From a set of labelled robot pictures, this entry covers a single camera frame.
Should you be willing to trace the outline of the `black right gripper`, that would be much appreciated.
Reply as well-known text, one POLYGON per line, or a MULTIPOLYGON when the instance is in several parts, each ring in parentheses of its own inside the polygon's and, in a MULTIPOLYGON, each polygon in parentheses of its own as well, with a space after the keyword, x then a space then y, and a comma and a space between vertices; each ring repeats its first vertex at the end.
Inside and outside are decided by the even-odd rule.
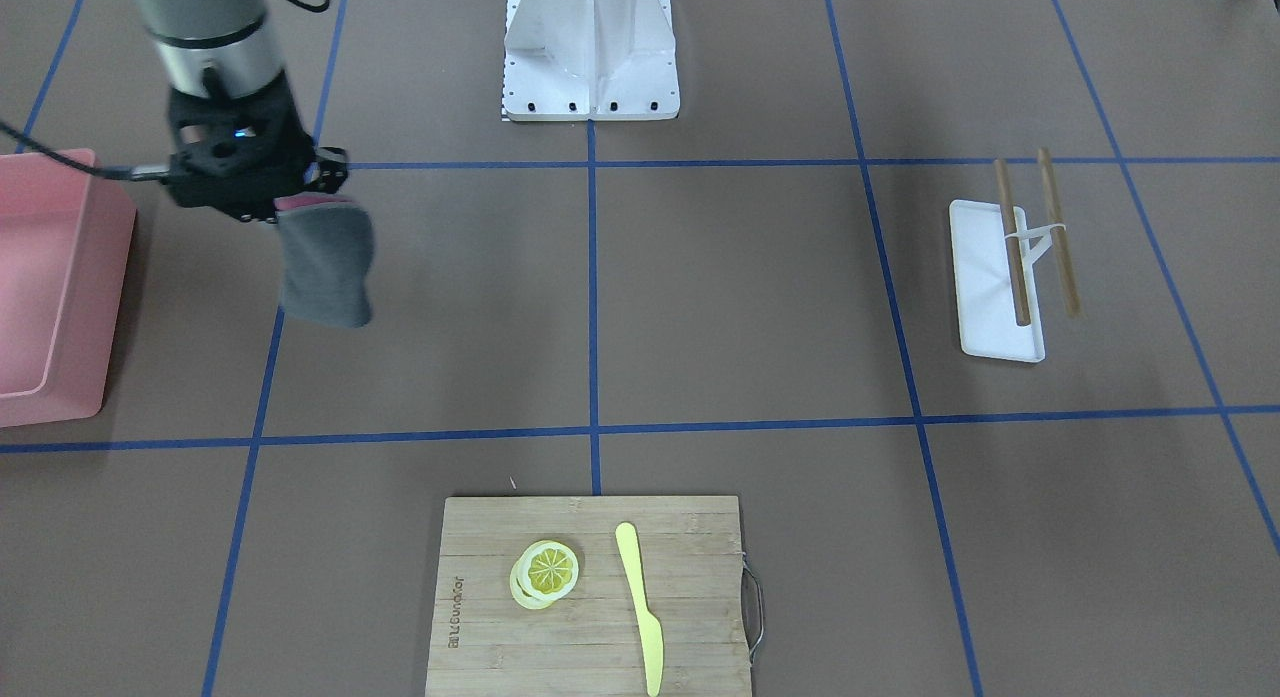
POLYGON ((284 74, 243 97, 170 88, 166 121, 174 150, 161 182, 182 208, 273 223, 278 200, 337 194, 349 176, 346 150, 315 145, 284 74))

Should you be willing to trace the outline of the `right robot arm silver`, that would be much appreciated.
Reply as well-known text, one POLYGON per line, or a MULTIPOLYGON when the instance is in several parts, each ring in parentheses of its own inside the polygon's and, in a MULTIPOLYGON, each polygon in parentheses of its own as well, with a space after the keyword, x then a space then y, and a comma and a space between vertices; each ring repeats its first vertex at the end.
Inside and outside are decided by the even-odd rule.
POLYGON ((305 128, 266 0, 134 0, 169 81, 174 150, 159 182, 182 208, 237 220, 333 200, 347 153, 305 128))

